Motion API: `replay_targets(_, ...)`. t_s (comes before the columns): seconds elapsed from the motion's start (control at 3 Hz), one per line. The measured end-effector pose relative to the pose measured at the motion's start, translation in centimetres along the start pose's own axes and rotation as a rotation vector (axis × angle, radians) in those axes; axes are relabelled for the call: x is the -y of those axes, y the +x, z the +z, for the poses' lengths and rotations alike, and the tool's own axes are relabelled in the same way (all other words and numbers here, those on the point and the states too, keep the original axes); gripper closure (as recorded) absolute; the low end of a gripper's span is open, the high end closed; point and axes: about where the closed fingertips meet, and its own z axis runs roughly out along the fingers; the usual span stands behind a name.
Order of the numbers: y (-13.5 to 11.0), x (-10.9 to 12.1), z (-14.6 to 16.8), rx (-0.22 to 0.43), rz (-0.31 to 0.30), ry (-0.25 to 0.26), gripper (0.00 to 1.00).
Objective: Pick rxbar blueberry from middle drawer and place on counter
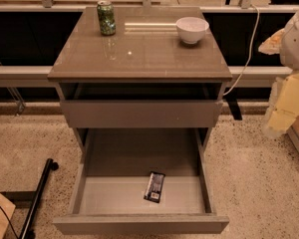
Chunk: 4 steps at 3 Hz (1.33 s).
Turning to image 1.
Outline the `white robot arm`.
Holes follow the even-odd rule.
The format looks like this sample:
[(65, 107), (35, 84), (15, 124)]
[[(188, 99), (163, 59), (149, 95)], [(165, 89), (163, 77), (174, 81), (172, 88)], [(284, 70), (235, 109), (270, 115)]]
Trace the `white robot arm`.
[(299, 10), (283, 29), (264, 41), (258, 51), (266, 55), (278, 54), (282, 65), (299, 71)]

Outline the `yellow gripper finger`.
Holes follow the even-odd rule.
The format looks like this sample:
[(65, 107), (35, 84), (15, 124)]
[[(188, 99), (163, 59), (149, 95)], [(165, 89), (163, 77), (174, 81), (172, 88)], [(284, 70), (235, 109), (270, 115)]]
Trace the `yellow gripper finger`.
[(266, 55), (275, 55), (280, 53), (281, 40), (284, 30), (280, 29), (271, 37), (267, 38), (259, 47), (258, 51)]

